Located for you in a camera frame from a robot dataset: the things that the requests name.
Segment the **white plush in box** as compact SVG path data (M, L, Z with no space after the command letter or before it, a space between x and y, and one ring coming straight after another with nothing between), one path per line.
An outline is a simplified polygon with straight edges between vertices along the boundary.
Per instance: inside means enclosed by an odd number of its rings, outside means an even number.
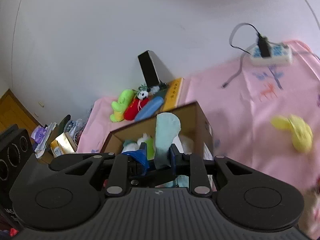
M148 138L152 137L144 133L137 141L126 139L123 143L122 152L138 150L143 142L146 143Z

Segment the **light blue sock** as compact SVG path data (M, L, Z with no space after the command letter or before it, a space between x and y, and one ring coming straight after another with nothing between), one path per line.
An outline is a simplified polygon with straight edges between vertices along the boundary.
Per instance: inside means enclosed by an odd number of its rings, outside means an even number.
M156 151L154 158L157 170L170 165L170 161L168 160L169 148L180 130L181 123L176 115L167 112L157 115L155 133Z

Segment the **pink printed tablecloth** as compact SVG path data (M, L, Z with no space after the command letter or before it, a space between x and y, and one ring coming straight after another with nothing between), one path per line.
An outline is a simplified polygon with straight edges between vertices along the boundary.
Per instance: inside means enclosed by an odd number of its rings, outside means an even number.
M248 57L243 70L226 88L239 60L222 64L183 80L180 105L197 101L213 129L215 154L240 163L299 189L305 198L302 230L319 237L319 61L301 41L290 41L290 66L255 67ZM297 152L287 131L276 129L275 116L296 115L313 132L312 150Z

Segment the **neon green cloth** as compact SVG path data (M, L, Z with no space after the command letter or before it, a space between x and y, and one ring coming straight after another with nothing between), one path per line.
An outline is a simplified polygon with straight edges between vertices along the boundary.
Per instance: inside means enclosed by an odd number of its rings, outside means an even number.
M153 139L148 138L146 140L146 145L147 145L147 159L153 160L155 157L155 149L154 149L154 145L153 145Z

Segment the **cluttered items pile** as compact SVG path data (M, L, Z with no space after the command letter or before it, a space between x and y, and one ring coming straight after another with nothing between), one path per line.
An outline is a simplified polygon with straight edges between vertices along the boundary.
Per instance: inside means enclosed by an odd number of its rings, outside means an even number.
M59 124L37 126L31 133L37 161L49 164L61 155L76 153L86 124L87 119L72 120L71 115L67 115Z

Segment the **small panda plush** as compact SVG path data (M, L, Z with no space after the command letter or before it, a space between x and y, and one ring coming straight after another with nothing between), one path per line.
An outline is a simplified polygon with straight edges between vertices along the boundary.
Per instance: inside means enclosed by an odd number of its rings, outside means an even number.
M149 96L149 88L147 87L147 85L141 85L138 87L137 93L136 93L136 97L139 100L144 100L145 98L147 98Z

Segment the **black smartphone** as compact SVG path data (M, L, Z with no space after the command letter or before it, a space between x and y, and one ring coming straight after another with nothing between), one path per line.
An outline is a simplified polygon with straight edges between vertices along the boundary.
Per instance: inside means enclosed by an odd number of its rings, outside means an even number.
M161 82L156 72L156 68L150 52L147 50L138 55L138 61L147 87L151 88L154 86L158 86Z

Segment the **blue glasses case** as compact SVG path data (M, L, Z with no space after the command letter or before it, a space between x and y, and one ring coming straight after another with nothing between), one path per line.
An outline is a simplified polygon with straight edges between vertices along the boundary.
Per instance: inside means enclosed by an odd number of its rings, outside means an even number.
M160 96L154 97L149 101L142 110L136 115L135 121L141 121L153 116L163 105L164 99Z

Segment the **yellow sock bundle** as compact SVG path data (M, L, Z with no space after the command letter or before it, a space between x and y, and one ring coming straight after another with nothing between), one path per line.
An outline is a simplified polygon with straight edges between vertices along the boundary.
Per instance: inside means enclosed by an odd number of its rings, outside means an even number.
M299 116L288 117L277 115L271 119L274 128L291 133L294 149L299 153L309 153L313 145L313 132L311 127Z

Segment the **red plush toy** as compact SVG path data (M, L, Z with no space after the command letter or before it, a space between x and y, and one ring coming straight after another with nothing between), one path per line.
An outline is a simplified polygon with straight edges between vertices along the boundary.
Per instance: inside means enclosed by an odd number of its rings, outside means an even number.
M124 119L127 121L134 120L136 115L149 101L149 98L144 98L143 100L140 100L139 98L134 98L123 114Z

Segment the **brown cardboard box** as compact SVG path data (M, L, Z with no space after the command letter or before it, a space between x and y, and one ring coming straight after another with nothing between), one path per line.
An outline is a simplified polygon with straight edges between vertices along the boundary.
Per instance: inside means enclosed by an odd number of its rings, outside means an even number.
M122 196L133 187L159 189L180 176L188 191L211 194L208 172L213 150L211 126L197 102L131 123L109 133L100 151L109 157L101 178L108 196Z

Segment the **white power strip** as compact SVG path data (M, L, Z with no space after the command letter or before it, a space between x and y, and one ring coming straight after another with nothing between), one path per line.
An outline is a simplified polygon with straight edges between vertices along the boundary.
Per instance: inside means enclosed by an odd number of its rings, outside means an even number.
M292 49L284 43L272 43L270 45L270 57L262 57L258 46L250 51L250 61L254 66L290 65L293 61Z

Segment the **green plush toy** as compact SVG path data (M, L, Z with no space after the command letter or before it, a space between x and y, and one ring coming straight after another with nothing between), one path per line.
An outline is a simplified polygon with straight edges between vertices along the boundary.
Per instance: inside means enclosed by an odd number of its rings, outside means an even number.
M122 91L117 101L111 103L113 114L110 115L112 122L120 122L124 120L124 112L132 102L135 93L132 89Z

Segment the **black charger adapter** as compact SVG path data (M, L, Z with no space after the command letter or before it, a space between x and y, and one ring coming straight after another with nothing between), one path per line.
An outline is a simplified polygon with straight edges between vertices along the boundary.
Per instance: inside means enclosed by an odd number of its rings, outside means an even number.
M258 35L257 45L262 58L271 57L270 44L266 36Z

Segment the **yellow book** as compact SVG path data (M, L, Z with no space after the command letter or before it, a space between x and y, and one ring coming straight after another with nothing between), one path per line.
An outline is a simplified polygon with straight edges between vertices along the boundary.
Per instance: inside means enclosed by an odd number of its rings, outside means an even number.
M180 77L169 83L169 88L164 97L164 103L161 107L161 112L167 112L178 107L178 102L183 88L183 81L184 78Z

